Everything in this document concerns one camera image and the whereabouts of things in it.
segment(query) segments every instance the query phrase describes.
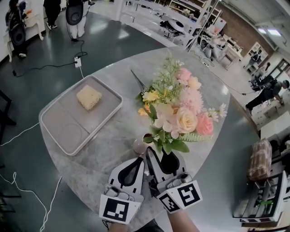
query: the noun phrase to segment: round table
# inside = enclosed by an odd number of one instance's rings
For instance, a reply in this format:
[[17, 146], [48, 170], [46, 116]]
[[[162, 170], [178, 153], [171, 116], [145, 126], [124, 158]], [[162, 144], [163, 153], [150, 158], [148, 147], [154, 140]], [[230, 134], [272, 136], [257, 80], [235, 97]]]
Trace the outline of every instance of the round table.
[[[96, 213], [98, 213], [100, 197], [104, 192], [104, 185], [108, 183], [111, 171], [122, 162], [136, 157], [132, 149], [133, 141], [147, 133], [150, 125], [148, 117], [137, 113], [135, 97], [141, 89], [130, 69], [132, 68], [138, 78], [148, 86], [151, 80], [157, 77], [168, 55], [183, 62], [184, 67], [191, 71], [192, 75], [198, 77], [202, 83], [201, 92], [205, 107], [218, 109], [222, 103], [229, 104], [228, 89], [194, 56], [178, 47], [161, 48], [123, 59], [93, 73], [121, 94], [124, 102], [122, 108], [76, 156], [70, 157], [64, 154], [40, 123], [44, 142], [56, 168], [74, 193]], [[40, 112], [39, 117], [52, 102]], [[187, 164], [187, 171], [193, 177], [211, 151], [223, 122], [224, 119], [220, 119], [218, 123], [215, 123], [214, 136], [210, 141], [187, 143], [190, 153], [182, 155]], [[145, 200], [130, 223], [133, 231], [144, 226], [163, 210], [162, 204], [151, 197], [146, 175], [144, 175], [141, 194]]]

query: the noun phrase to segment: white pants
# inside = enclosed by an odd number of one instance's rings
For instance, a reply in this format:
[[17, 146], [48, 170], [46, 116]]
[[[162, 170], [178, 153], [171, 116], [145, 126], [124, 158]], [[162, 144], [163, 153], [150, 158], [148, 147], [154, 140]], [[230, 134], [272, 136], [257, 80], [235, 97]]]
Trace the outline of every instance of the white pants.
[[89, 4], [88, 4], [88, 1], [86, 1], [83, 3], [82, 20], [77, 25], [74, 25], [74, 26], [68, 25], [69, 31], [72, 35], [72, 38], [74, 39], [76, 39], [77, 36], [82, 37], [83, 34], [85, 34], [85, 24], [87, 20], [87, 17], [85, 15], [87, 14], [88, 8], [89, 8]]

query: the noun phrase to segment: sponge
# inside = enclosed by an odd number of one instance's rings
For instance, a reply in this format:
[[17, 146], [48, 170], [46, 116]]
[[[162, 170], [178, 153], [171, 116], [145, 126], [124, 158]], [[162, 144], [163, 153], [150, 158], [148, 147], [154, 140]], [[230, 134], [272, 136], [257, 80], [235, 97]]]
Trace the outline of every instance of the sponge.
[[92, 109], [101, 97], [102, 94], [89, 85], [86, 85], [80, 92], [77, 93], [78, 101], [87, 111]]

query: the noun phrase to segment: flower bouquet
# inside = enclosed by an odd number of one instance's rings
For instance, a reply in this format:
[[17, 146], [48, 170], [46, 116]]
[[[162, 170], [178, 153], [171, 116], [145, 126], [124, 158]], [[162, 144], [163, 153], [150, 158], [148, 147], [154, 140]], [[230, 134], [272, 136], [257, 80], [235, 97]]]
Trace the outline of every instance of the flower bouquet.
[[211, 139], [213, 122], [227, 115], [224, 103], [218, 110], [203, 107], [201, 83], [182, 65], [167, 57], [157, 80], [137, 96], [143, 104], [138, 113], [152, 120], [143, 142], [153, 142], [159, 153], [162, 148], [167, 154], [172, 149], [189, 152], [185, 142]]

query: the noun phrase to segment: ceiling light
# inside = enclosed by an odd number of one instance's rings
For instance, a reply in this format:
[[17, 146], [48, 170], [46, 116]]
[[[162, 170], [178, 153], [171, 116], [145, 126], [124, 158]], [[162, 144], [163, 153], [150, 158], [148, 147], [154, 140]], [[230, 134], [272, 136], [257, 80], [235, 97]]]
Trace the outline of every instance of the ceiling light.
[[281, 34], [280, 34], [276, 29], [268, 29], [268, 32], [269, 32], [271, 35], [281, 36]]
[[267, 32], [262, 28], [259, 28], [258, 31], [260, 31], [262, 34], [267, 34]]

